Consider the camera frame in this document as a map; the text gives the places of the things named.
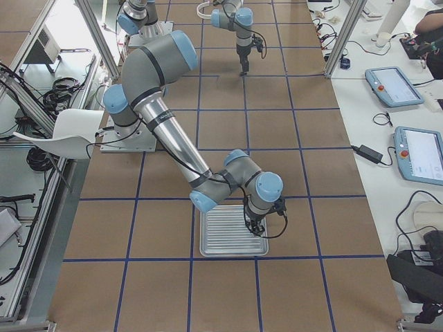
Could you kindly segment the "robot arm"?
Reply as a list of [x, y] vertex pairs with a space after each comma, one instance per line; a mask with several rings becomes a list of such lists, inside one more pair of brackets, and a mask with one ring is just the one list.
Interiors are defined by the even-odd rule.
[[209, 212], [241, 189], [245, 226], [261, 237], [265, 231], [261, 221], [266, 215], [287, 216], [280, 176], [262, 171], [240, 149], [227, 155], [222, 170], [212, 172], [163, 101], [162, 88], [197, 64], [196, 50], [183, 31], [153, 39], [124, 61], [119, 88], [111, 89], [111, 96], [105, 97], [106, 110], [147, 127], [179, 166], [192, 188], [190, 200], [200, 212]]
[[241, 74], [249, 72], [248, 56], [253, 48], [261, 52], [262, 38], [253, 30], [253, 11], [243, 1], [123, 1], [116, 23], [126, 33], [126, 45], [142, 46], [175, 28], [211, 25], [235, 34]]

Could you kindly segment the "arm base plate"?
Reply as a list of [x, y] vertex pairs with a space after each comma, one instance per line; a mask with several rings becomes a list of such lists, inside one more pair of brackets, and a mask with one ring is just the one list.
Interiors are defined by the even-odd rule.
[[128, 37], [126, 46], [136, 48], [145, 45], [152, 39], [172, 32], [173, 21], [157, 21], [154, 24], [144, 25], [135, 35]]
[[155, 152], [157, 139], [139, 119], [128, 127], [119, 127], [108, 115], [107, 126], [113, 129], [104, 132], [102, 153]]

